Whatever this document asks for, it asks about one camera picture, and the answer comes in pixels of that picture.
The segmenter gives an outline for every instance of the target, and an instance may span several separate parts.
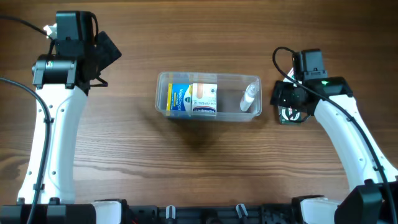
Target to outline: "plastic bottle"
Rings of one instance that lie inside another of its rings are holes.
[[[241,100],[241,110],[247,111],[254,101],[254,97],[257,92],[260,90],[260,84],[258,81],[251,83],[244,92],[244,95]]]

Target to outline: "clear plastic bin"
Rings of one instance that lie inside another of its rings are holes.
[[[254,97],[250,108],[243,112],[240,101],[246,88],[259,81],[260,90]],[[203,112],[167,111],[169,83],[212,83],[217,84],[217,110],[215,115]],[[194,72],[162,72],[159,74],[156,91],[156,110],[168,118],[206,119],[217,121],[250,121],[261,114],[261,80],[255,75],[235,75]]]

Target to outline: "plastic container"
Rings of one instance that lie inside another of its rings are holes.
[[[260,89],[247,111],[240,109],[240,101],[246,88],[259,82]],[[186,111],[167,111],[167,92],[169,83],[212,83],[217,84],[217,112],[208,113]],[[261,79],[255,75],[235,75],[219,73],[162,72],[157,80],[156,110],[168,118],[205,119],[216,121],[250,121],[261,114]]]

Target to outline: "wooden table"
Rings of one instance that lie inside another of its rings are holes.
[[[5,0],[0,13],[39,27],[57,10],[92,11],[123,53],[95,88],[81,117],[76,202],[125,198],[130,205],[288,202],[324,194],[343,200],[345,172],[314,118],[283,126],[269,105],[271,62],[281,45],[320,48],[331,77],[348,81],[368,128],[398,165],[396,1],[175,1],[62,3]],[[0,76],[31,85],[31,65],[49,41],[0,21]],[[289,54],[279,54],[285,71]],[[163,71],[240,73],[262,79],[262,114],[250,123],[171,121],[155,110]],[[0,204],[15,203],[29,162],[35,101],[0,84]]]

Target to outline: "wood grain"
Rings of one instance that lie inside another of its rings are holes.
[[[320,48],[330,76],[354,90],[368,128],[398,165],[396,1],[11,1],[0,13],[51,24],[57,10],[92,11],[123,53],[90,91],[75,153],[76,202],[125,198],[131,205],[288,202],[348,184],[326,132],[312,118],[281,126],[269,95],[281,76],[272,51]],[[42,35],[0,21],[0,76],[31,85],[47,52]],[[288,54],[279,55],[288,70]],[[171,121],[155,110],[163,71],[241,73],[262,79],[262,114],[250,123]],[[0,84],[0,204],[15,203],[32,144],[35,102]]]

